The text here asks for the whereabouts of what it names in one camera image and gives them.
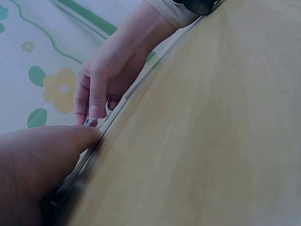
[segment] sleeve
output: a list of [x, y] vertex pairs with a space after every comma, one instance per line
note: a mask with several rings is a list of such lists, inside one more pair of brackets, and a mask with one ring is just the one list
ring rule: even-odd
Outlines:
[[183, 4], [172, 0], [147, 0], [161, 13], [176, 29], [186, 27], [200, 15], [192, 13]]

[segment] wooden table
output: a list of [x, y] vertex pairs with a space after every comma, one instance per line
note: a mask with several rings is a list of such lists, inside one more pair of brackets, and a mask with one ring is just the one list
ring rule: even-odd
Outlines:
[[226, 0], [105, 135], [71, 226], [301, 225], [301, 3]]

